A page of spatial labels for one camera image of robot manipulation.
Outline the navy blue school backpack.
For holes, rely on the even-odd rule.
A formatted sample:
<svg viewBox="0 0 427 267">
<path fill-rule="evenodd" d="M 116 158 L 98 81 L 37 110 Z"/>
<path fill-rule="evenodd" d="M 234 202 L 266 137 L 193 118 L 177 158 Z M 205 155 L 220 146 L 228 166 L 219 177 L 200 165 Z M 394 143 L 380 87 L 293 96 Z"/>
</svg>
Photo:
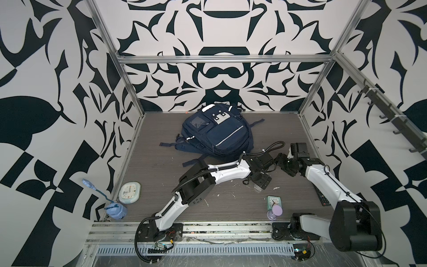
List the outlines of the navy blue school backpack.
<svg viewBox="0 0 427 267">
<path fill-rule="evenodd" d="M 194 165 L 207 157 L 224 162 L 236 161 L 254 148 L 252 128 L 264 119 L 248 123 L 238 108 L 223 103 L 210 104 L 197 111 L 183 124 L 174 143 L 160 143 L 200 157 L 183 163 Z"/>
</svg>

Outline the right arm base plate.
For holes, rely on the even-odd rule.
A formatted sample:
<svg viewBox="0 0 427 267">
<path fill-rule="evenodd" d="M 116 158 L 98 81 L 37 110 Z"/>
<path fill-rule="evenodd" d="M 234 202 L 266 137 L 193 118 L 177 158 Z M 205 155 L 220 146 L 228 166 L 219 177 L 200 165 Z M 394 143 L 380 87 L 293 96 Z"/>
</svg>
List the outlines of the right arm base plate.
<svg viewBox="0 0 427 267">
<path fill-rule="evenodd" d="M 274 222 L 271 224 L 271 237 L 276 241 L 319 241 L 320 237 L 301 229 L 292 229 L 290 222 Z"/>
</svg>

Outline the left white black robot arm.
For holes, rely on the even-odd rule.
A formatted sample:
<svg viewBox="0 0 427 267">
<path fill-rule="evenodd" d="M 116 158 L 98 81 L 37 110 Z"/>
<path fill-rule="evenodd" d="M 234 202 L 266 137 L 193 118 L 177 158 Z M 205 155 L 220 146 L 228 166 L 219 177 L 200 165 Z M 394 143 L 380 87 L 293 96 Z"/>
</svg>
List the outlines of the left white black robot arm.
<svg viewBox="0 0 427 267">
<path fill-rule="evenodd" d="M 172 191 L 171 200 L 154 215 L 150 225 L 158 232 L 169 230 L 188 207 L 203 202 L 216 185 L 224 182 L 241 179 L 245 183 L 253 182 L 264 190 L 271 182 L 268 172 L 274 165 L 274 159 L 268 153 L 244 155 L 239 160 L 219 165 L 201 161 L 182 175 L 178 186 Z"/>
</svg>

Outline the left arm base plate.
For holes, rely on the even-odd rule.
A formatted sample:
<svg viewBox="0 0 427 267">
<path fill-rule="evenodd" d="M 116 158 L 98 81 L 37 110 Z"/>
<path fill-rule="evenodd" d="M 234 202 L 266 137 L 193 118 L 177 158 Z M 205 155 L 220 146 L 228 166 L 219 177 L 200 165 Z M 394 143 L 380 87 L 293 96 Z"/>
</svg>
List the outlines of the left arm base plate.
<svg viewBox="0 0 427 267">
<path fill-rule="evenodd" d="M 136 230 L 136 241 L 137 242 L 154 242 L 163 241 L 170 239 L 181 239 L 183 232 L 183 224 L 174 223 L 172 227 L 167 230 L 158 230 L 155 223 L 142 224 Z"/>
</svg>

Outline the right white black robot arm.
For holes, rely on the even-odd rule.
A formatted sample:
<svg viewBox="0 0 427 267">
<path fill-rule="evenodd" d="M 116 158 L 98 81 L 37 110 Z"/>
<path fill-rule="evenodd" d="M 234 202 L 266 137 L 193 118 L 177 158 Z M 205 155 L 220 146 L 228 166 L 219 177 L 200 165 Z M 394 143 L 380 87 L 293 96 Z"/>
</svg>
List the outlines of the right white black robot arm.
<svg viewBox="0 0 427 267">
<path fill-rule="evenodd" d="M 382 257 L 387 240 L 381 227 L 380 209 L 351 192 L 330 171 L 327 164 L 310 157 L 305 143 L 293 143 L 287 155 L 280 153 L 275 164 L 288 175 L 301 175 L 326 197 L 334 213 L 331 219 L 314 214 L 294 213 L 289 232 L 297 236 L 312 233 L 328 239 L 342 252 L 378 252 Z"/>
</svg>

